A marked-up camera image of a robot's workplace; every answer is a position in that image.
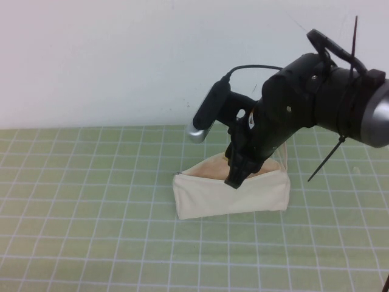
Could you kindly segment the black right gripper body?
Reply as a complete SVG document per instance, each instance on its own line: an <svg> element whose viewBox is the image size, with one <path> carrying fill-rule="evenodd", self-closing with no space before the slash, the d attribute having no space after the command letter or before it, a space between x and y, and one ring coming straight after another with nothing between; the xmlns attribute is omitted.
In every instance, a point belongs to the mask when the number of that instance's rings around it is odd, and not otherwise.
<svg viewBox="0 0 389 292"><path fill-rule="evenodd" d="M244 117L229 125L228 133L233 146L256 160L260 170L265 160L299 128L290 105L277 102L267 106L259 100Z"/></svg>

